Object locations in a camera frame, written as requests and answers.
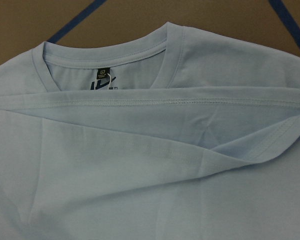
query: t-shirt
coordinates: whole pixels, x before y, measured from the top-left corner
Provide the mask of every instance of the t-shirt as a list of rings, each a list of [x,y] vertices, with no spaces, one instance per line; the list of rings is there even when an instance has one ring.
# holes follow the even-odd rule
[[[0,240],[300,240],[300,57],[166,22],[0,66]]]

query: blue painter's tape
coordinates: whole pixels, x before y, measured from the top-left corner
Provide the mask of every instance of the blue painter's tape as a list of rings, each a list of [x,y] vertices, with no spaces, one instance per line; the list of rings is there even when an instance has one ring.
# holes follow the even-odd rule
[[[70,22],[68,22],[64,27],[62,27],[56,34],[50,37],[47,42],[55,44],[64,35],[70,32],[75,26],[82,22],[86,17],[93,13],[97,8],[99,8],[106,0],[95,0],[90,5],[88,5],[83,11],[81,11],[77,16],[75,16]]]
[[[281,0],[269,0],[269,3],[300,48],[300,28],[284,3]]]

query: printed neck tag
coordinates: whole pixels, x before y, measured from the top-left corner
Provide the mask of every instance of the printed neck tag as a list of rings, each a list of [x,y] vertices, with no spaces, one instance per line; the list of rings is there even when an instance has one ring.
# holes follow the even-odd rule
[[[109,85],[109,83],[110,83],[110,67],[99,68],[96,74],[96,80],[91,83],[90,90],[98,90],[100,88],[103,88],[104,86]],[[118,89],[118,87],[111,86],[109,87],[109,89]]]

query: crew neck collar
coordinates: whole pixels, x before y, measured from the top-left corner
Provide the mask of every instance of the crew neck collar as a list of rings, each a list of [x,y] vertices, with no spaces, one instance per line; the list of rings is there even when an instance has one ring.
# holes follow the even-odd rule
[[[46,91],[63,92],[52,78],[47,62],[68,68],[98,69],[131,63],[165,51],[157,77],[150,87],[165,89],[173,81],[180,62],[184,28],[167,21],[144,37],[97,48],[67,47],[43,41],[32,49],[32,60]]]

